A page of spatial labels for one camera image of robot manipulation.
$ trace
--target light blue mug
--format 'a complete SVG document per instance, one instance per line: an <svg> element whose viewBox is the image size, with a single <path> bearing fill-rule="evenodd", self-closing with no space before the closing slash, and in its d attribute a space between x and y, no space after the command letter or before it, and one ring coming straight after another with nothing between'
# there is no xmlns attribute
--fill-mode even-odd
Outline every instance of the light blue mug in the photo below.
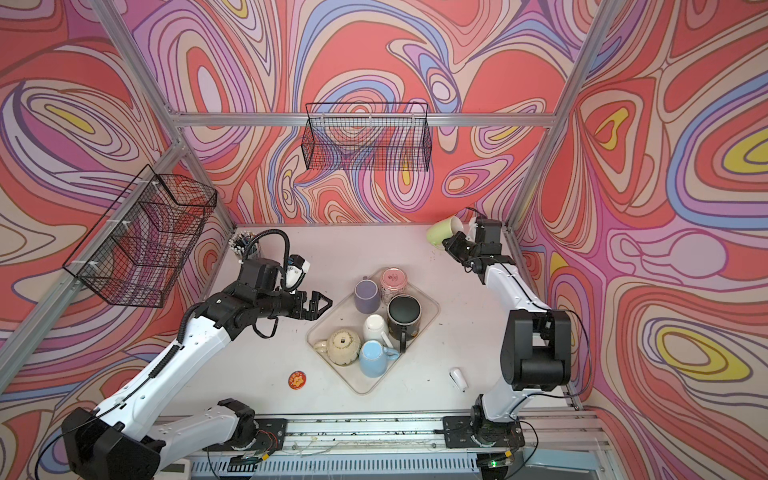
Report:
<svg viewBox="0 0 768 480"><path fill-rule="evenodd" d="M368 340L360 349L360 369L363 375L371 378L384 375L389 360L397 360L400 353L383 346L376 340Z"/></svg>

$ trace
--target green cup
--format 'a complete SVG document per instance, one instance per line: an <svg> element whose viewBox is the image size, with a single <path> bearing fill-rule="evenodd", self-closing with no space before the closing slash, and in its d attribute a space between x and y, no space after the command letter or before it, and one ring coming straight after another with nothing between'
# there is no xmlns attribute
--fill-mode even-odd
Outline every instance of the green cup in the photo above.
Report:
<svg viewBox="0 0 768 480"><path fill-rule="evenodd" d="M438 248L442 248L442 241L451 238L456 232L464 229L462 221L458 217L448 217L432 225L427 230L427 241Z"/></svg>

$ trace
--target black wire basket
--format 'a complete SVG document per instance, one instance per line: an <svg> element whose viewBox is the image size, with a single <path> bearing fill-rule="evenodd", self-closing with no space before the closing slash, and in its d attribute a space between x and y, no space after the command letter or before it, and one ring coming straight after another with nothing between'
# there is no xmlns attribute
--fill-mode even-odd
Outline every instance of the black wire basket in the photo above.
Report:
<svg viewBox="0 0 768 480"><path fill-rule="evenodd" d="M428 171L432 133L423 102L306 104L307 170Z"/></svg>
<svg viewBox="0 0 768 480"><path fill-rule="evenodd" d="M212 187L183 175L154 174L91 257L74 269L73 252L64 269L111 305L161 308L216 201Z"/></svg>

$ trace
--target table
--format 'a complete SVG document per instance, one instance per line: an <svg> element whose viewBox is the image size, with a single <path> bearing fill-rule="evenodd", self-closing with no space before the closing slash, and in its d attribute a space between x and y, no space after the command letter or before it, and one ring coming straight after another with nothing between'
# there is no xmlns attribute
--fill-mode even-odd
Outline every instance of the table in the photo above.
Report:
<svg viewBox="0 0 768 480"><path fill-rule="evenodd" d="M272 339L262 339L251 329L243 331L200 369L163 415L193 415L229 397L249 405L257 415L466 410L499 378L507 312L477 275L465 273L445 251L427 243L427 225L280 228L290 238L290 252L311 262L301 290L318 290L340 302L363 276L383 266L397 266L408 274L409 282L440 304L441 313L419 344L399 360L405 364L368 395L354 393L307 344L312 322L281 318ZM269 235L261 243L265 257L282 262L279 236ZM231 250L221 261L211 292L222 290L240 271ZM259 320L259 327L269 332L272 321ZM449 378L454 366L461 368L469 384L466 392ZM296 370L305 372L307 382L292 390L288 377ZM565 406L563 399L535 396L527 408Z"/></svg>

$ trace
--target patterned wall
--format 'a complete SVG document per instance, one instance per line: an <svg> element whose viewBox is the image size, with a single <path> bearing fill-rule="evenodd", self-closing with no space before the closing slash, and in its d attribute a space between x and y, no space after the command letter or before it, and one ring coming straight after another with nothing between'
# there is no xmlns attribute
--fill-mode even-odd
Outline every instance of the patterned wall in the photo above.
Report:
<svg viewBox="0 0 768 480"><path fill-rule="evenodd" d="M630 1L517 226L631 478L768 478L767 108L767 3Z"/></svg>
<svg viewBox="0 0 768 480"><path fill-rule="evenodd" d="M0 2L0 45L2 346L168 140L86 0ZM212 217L162 310L78 296L0 396L0 478L31 478L72 409L92 408L164 348L223 245ZM43 458L51 472L68 472L60 442Z"/></svg>
<svg viewBox="0 0 768 480"><path fill-rule="evenodd" d="M122 10L179 111L301 112L422 100L437 112L553 111L588 2L134 2ZM525 74L535 71L536 75ZM428 174L305 172L301 128L187 129L240 223L505 217L542 129L433 129Z"/></svg>

